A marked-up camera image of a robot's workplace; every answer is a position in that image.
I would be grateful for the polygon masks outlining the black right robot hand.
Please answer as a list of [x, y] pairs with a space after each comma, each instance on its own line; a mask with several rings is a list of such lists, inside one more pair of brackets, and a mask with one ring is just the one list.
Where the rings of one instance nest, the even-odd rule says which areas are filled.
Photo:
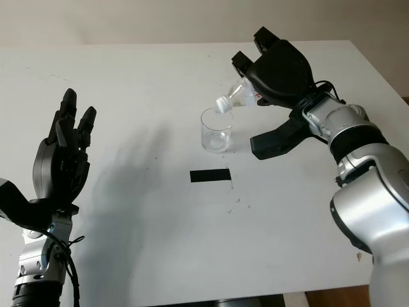
[[265, 27], [256, 32], [254, 43], [261, 53], [256, 61], [239, 51], [232, 64], [239, 76], [249, 81], [257, 105], [295, 108], [316, 87], [306, 57]]

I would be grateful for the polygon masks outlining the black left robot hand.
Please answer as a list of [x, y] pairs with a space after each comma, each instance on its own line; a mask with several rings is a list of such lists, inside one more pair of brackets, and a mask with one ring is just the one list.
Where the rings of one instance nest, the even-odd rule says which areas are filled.
[[73, 201], [84, 187], [90, 163], [86, 149], [91, 143], [91, 132], [96, 109], [88, 107], [77, 127], [77, 94], [66, 90], [55, 112], [49, 135], [40, 143], [33, 165], [33, 184], [37, 201], [52, 211], [78, 213]]

